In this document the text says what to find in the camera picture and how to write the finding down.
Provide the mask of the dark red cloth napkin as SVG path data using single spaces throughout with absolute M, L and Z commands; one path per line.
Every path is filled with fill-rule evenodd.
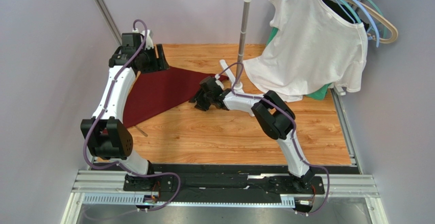
M 124 126 L 136 126 L 189 101 L 200 89 L 200 82 L 214 76 L 212 73 L 176 67 L 140 74 L 127 97 L 123 114 Z

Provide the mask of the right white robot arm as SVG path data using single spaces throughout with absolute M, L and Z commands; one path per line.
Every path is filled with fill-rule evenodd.
M 214 77 L 200 82 L 200 88 L 189 100 L 201 111 L 210 106 L 227 111 L 243 111 L 253 115 L 263 132 L 276 140 L 286 159 L 293 186 L 304 189 L 311 185 L 315 173 L 304 156 L 296 134 L 295 114 L 274 91 L 265 94 L 247 94 L 224 89 Z

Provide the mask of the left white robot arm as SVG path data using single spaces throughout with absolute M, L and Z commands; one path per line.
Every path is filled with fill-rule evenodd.
M 151 162 L 134 150 L 133 137 L 123 123 L 128 93 L 137 73 L 169 69 L 162 45 L 154 45 L 152 37 L 151 30 L 122 34 L 121 46 L 109 59 L 108 81 L 101 101 L 92 117 L 81 122 L 83 156 L 94 169 L 120 166 L 131 176 L 154 175 Z

